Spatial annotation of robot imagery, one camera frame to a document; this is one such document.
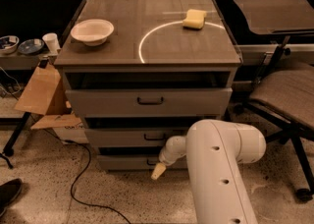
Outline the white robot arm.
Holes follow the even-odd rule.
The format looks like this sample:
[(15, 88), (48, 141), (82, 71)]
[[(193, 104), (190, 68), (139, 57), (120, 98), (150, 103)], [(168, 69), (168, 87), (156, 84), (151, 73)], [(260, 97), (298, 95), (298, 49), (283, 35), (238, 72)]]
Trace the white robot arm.
[(238, 165), (260, 160), (265, 150), (251, 125), (201, 120), (166, 141), (151, 178), (185, 157), (198, 224), (258, 224)]

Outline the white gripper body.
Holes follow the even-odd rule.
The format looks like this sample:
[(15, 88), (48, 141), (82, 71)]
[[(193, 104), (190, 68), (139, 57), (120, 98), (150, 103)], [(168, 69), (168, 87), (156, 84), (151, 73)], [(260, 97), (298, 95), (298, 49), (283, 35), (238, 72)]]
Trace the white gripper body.
[(186, 138), (183, 136), (170, 137), (159, 153), (159, 161), (166, 166), (173, 165), (186, 155)]

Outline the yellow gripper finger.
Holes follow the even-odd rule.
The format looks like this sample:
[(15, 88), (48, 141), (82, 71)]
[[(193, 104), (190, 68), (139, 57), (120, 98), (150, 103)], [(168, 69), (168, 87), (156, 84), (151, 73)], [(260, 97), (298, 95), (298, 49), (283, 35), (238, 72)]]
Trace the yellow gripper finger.
[(151, 179), (157, 180), (165, 171), (167, 167), (163, 163), (157, 163), (152, 174)]

